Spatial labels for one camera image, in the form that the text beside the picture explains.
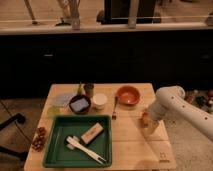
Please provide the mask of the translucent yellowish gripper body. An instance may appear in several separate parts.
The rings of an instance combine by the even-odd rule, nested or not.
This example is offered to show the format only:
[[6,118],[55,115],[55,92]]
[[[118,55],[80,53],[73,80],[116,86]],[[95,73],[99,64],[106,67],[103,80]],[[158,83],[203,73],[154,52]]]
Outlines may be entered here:
[[154,121],[150,118],[148,114],[148,126],[144,126],[147,134],[153,134],[157,127],[159,126],[158,121]]

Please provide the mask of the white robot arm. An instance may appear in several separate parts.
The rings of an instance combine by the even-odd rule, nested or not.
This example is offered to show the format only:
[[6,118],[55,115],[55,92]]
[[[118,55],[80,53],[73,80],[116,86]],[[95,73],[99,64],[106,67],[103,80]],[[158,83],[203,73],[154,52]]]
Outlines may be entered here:
[[153,134],[164,116],[168,112],[174,112],[213,142],[213,115],[191,105],[184,98],[185,91],[180,86],[159,88],[155,93],[155,100],[145,110],[145,134]]

